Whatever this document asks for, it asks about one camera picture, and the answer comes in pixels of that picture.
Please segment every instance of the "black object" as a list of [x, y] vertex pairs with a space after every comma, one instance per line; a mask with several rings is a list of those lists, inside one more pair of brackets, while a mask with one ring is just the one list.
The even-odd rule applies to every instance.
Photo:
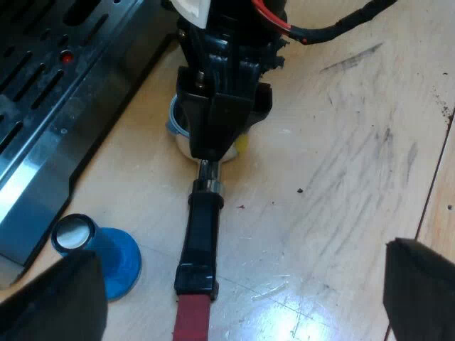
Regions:
[[177, 295], [207, 294], [215, 300], [218, 226], [224, 201], [217, 193], [193, 191], [188, 203], [190, 215], [174, 288]]
[[455, 340], [455, 265], [425, 245], [387, 245], [383, 299], [397, 341]]
[[0, 305], [0, 340], [100, 341], [106, 319], [101, 264], [74, 251]]
[[[285, 3], [268, 1], [283, 17]], [[178, 71], [177, 105], [189, 123], [191, 155], [219, 161], [241, 133], [272, 109], [272, 88], [259, 79], [283, 66], [277, 52], [287, 42], [264, 25], [246, 0], [213, 0], [207, 28], [180, 18], [178, 37], [188, 67]]]

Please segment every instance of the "table surface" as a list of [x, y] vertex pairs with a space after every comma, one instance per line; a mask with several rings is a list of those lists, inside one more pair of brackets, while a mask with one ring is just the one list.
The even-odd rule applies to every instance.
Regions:
[[[292, 23], [319, 27], [364, 4], [290, 1], [287, 10]], [[451, 0], [399, 0], [333, 42], [283, 49], [284, 69], [264, 76], [274, 89], [269, 118], [223, 165], [210, 340], [382, 341], [385, 244], [417, 236], [455, 260], [455, 210], [447, 208], [455, 206], [454, 132], [443, 149], [455, 101], [454, 12]], [[172, 338], [173, 279], [196, 176], [164, 128], [179, 65], [173, 44], [65, 213], [128, 231], [141, 249], [141, 276], [110, 303], [104, 340]], [[59, 258], [48, 242], [0, 301]]]

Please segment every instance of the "blue plastic part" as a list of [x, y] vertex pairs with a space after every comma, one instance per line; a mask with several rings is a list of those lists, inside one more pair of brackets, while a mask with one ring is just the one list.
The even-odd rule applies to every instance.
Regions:
[[90, 227], [89, 240], [77, 249], [94, 251], [101, 259], [107, 300], [115, 301], [125, 296], [132, 289], [141, 272], [141, 252], [137, 243], [125, 231], [109, 227], [99, 228], [86, 215], [69, 215], [57, 223], [51, 238], [53, 246], [62, 256], [66, 256], [73, 250], [61, 247], [56, 235], [59, 228], [71, 219], [82, 219]]
[[183, 135], [187, 139], [190, 138], [190, 133], [186, 131], [184, 128], [182, 128], [178, 123], [177, 120], [174, 116], [175, 113], [175, 108], [177, 104], [177, 95], [175, 95], [171, 101], [171, 105], [169, 107], [169, 115], [168, 115], [168, 121], [166, 122], [166, 129], [168, 129], [169, 133], [173, 135]]
[[114, 245], [115, 250], [113, 254], [111, 250], [103, 249], [102, 245], [95, 250], [102, 262], [107, 300], [118, 300], [132, 289], [139, 277], [141, 252], [134, 239], [125, 231], [104, 227], [100, 232]]

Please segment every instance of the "black wire sleeve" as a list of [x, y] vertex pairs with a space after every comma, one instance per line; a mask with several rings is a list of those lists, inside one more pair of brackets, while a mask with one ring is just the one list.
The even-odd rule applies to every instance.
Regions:
[[325, 28], [306, 29], [291, 26], [289, 37], [300, 41], [304, 45], [324, 43], [352, 30], [356, 26], [372, 20], [395, 2], [397, 0], [372, 0], [363, 8], [342, 18], [335, 25]]

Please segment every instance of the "metal grate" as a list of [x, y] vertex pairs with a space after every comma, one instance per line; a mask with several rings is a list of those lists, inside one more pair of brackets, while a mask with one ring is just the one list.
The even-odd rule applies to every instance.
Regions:
[[0, 288], [174, 32], [161, 0], [0, 0]]
[[[0, 4], [0, 30], [9, 32], [0, 38], [0, 185], [135, 2], [5, 0]], [[70, 61], [60, 58], [64, 50], [71, 52]]]

